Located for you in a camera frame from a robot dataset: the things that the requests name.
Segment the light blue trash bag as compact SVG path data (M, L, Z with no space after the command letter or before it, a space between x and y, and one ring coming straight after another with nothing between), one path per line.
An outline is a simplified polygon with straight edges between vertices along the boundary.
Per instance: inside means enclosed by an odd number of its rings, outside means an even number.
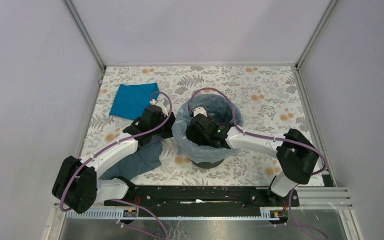
M191 101L185 102L178 110L175 121L171 127L172 135L177 143L179 151L188 157L205 156L211 159L226 159L240 153L239 148L215 148L211 146L199 146L186 137L186 129L193 118L193 109L203 107L207 111L208 118L212 117L220 125L222 123L236 123L241 127L244 120L239 108L217 94L196 95Z

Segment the black plastic trash bin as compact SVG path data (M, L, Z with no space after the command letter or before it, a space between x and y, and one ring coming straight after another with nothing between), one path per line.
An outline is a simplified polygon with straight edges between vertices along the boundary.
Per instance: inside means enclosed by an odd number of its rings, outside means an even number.
M191 156L190 160L193 165L202 169L213 169L221 165L225 159L212 159L205 156Z

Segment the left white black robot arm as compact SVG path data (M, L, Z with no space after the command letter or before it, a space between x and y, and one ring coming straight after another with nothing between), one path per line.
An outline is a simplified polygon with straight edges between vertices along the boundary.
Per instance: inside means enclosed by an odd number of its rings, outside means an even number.
M61 210L82 214L92 205L111 199L124 206L132 204L135 192L121 177L102 180L101 176L125 157L138 153L152 138L171 138L174 121L175 115L169 109L150 104L109 145L84 158L66 157L51 190Z

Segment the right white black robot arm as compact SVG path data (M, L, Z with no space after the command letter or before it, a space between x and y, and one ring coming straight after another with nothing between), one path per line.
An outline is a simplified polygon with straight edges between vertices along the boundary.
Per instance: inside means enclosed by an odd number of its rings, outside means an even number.
M266 193L267 201L273 206L281 205L296 186L309 183L319 159L314 146L293 128L277 137L260 131L247 131L230 122L217 124L199 113L186 127L185 135L199 146L249 150L276 158L281 172L274 177Z

